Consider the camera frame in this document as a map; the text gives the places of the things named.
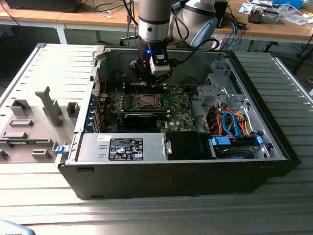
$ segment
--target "table leg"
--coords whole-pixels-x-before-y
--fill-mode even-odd
[[[12,37],[14,33],[12,32],[12,26],[11,25],[1,25],[2,30],[8,35],[9,37]]]
[[[102,43],[102,44],[106,44],[106,42],[104,42],[101,39],[101,35],[100,35],[100,31],[99,30],[96,30],[96,38],[97,38],[97,42]]]
[[[293,70],[292,70],[292,74],[297,73],[298,69],[305,62],[305,60],[312,54],[312,52],[313,52],[313,47],[311,47],[305,55],[302,55],[302,57],[294,65]]]
[[[266,47],[263,49],[263,52],[268,53],[272,45],[277,45],[277,42],[269,42]]]
[[[58,32],[58,36],[59,36],[59,39],[60,39],[60,43],[61,44],[67,44],[67,38],[65,36],[65,26],[64,24],[60,24],[60,23],[56,23],[56,24],[53,24],[54,28],[57,30]]]

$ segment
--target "paper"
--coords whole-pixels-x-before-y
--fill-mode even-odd
[[[304,0],[304,3],[307,5],[313,5],[313,2],[309,1],[309,0]]]
[[[302,16],[299,16],[299,15],[287,16],[284,19],[286,19],[287,21],[290,21],[294,24],[297,24],[297,25],[304,25],[304,24],[308,23],[308,19],[306,19]]]
[[[273,6],[273,2],[270,0],[253,0],[252,4]]]
[[[253,6],[255,6],[256,8],[267,9],[267,7],[264,7],[264,6],[258,6],[255,4],[243,3],[242,7],[239,9],[239,12],[250,14],[250,11],[252,10]]]
[[[239,12],[249,14],[252,10],[252,4],[243,3],[242,7],[239,9]]]
[[[307,18],[309,24],[313,23],[313,13],[306,12],[303,14],[303,17]]]

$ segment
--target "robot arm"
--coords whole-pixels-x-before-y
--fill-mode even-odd
[[[196,0],[196,2],[203,1],[209,1],[206,5],[210,6],[212,6],[213,3],[214,9],[215,0]],[[166,47],[169,45],[167,41],[169,27],[171,21],[175,20],[175,18],[171,19],[172,5],[175,2],[177,2],[177,0],[139,1],[138,58],[130,63],[130,69],[139,80],[149,86],[158,85],[164,82],[172,75],[172,67],[177,65],[177,60],[168,58],[166,50]],[[188,18],[190,19],[190,16],[193,15],[193,19],[200,19],[203,21],[205,27],[208,27],[208,19],[203,17],[203,12],[205,11],[197,8],[196,6],[191,7],[191,10],[192,11],[186,10],[186,12],[191,12]],[[210,24],[209,27],[211,30],[208,33],[202,33],[201,39],[203,39],[203,35],[210,37],[215,26],[216,24]]]

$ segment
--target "side panel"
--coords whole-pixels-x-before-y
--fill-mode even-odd
[[[283,176],[291,162],[62,165],[59,171],[81,199],[195,196],[253,192]]]

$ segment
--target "green circuit board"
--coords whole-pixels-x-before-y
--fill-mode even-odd
[[[148,94],[124,94],[119,88],[109,93],[108,109],[103,113],[105,132],[107,133],[123,133],[123,132],[143,132],[143,133],[161,133],[164,131],[195,131],[196,127],[192,123],[192,116],[189,111],[189,99],[187,92],[181,92],[179,87],[168,87],[167,92],[158,94],[161,104],[160,110],[164,113],[170,111],[169,118],[164,118],[165,114],[161,114],[163,118],[158,118],[155,128],[149,129],[129,129],[123,125],[123,107],[127,102],[127,107],[130,110],[135,110],[137,107],[136,97],[143,97]]]

